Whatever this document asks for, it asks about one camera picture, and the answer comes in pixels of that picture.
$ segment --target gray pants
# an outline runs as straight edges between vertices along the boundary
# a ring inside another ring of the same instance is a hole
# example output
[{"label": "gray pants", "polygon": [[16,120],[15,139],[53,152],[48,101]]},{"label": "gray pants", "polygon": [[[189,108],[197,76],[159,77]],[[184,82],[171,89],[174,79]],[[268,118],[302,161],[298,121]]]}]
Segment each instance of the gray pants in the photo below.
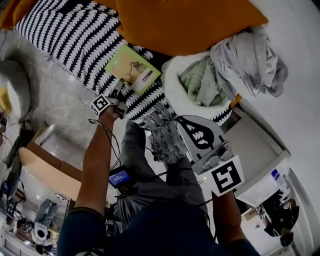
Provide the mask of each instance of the gray pants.
[{"label": "gray pants", "polygon": [[[121,144],[121,164],[135,173],[138,182],[134,185],[137,192],[118,199],[109,210],[108,222],[116,223],[116,232],[126,229],[132,219],[144,208],[156,201],[183,201],[191,205],[199,205],[205,201],[201,187],[198,184],[191,164],[187,157],[175,164],[166,165],[168,171],[166,181],[157,177],[150,182],[148,178],[155,177],[145,157],[146,135],[136,123],[129,120]],[[200,208],[205,213],[207,206]]]},{"label": "gray pants", "polygon": [[54,219],[58,210],[58,206],[52,203],[49,199],[46,199],[41,204],[34,222],[39,222],[49,228],[52,220]]}]

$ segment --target hand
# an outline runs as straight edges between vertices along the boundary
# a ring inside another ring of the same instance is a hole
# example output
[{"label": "hand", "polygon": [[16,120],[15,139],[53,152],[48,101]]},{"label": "hand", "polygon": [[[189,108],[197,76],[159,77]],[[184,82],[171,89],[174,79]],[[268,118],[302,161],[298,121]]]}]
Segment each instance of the hand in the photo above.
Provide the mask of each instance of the hand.
[{"label": "hand", "polygon": [[114,106],[109,106],[100,116],[102,123],[104,122],[114,122],[118,119],[120,114],[115,111]]}]

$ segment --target black and white qr marker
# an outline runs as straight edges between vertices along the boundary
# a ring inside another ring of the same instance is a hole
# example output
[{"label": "black and white qr marker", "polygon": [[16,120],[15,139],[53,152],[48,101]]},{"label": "black and white qr marker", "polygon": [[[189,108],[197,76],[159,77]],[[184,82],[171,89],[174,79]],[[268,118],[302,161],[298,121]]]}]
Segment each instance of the black and white qr marker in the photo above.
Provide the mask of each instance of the black and white qr marker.
[{"label": "black and white qr marker", "polygon": [[219,197],[245,181],[238,155],[201,173],[198,178]]}]

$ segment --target floor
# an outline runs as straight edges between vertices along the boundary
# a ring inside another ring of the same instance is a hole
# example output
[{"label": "floor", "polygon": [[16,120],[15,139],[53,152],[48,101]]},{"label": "floor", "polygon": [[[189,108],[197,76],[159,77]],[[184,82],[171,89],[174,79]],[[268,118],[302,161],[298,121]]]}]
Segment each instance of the floor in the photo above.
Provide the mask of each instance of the floor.
[{"label": "floor", "polygon": [[[5,33],[1,30],[0,42],[4,38]],[[18,61],[29,78],[31,91],[29,119],[33,130],[37,131],[43,122],[46,122],[49,126],[55,125],[55,137],[59,142],[63,141],[63,143],[56,144],[67,144],[68,148],[68,154],[64,156],[63,160],[81,169],[85,150],[96,129],[96,126],[88,121],[88,119],[96,118],[89,108],[91,101],[96,97],[95,94],[84,88],[80,81],[48,59],[15,30],[8,30],[7,38],[1,50],[2,60]],[[119,142],[122,141],[124,136],[126,122],[126,118],[118,119],[115,122],[113,133]],[[8,126],[6,135],[14,142],[19,133],[19,126],[15,123],[14,118]],[[0,150],[0,157],[5,158],[10,147],[10,143],[6,142]],[[165,171],[162,163],[153,160],[151,152],[146,150],[145,156],[156,174]],[[115,160],[115,156],[112,155],[111,164]],[[40,203],[46,198],[56,200],[54,191],[43,186],[23,170],[21,180],[24,182],[26,197],[33,205],[29,206],[28,210],[34,209],[32,211],[36,211]],[[201,184],[201,186],[205,199],[210,199],[211,191],[205,187],[205,184]],[[114,203],[116,201],[115,195],[116,191],[109,186],[108,202]],[[209,206],[208,209],[209,216],[213,216],[212,207]],[[60,213],[64,214],[63,207],[61,207]],[[213,219],[211,219],[210,224],[211,229],[214,230]]]}]

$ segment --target person's right arm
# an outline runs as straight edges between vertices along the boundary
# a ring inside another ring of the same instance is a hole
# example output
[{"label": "person's right arm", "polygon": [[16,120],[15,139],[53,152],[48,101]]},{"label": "person's right arm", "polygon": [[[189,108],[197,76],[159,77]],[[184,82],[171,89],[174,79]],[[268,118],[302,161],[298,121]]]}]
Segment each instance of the person's right arm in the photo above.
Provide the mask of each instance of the person's right arm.
[{"label": "person's right arm", "polygon": [[212,193],[213,220],[216,237],[220,245],[247,239],[241,229],[241,213],[232,191],[216,196]]}]

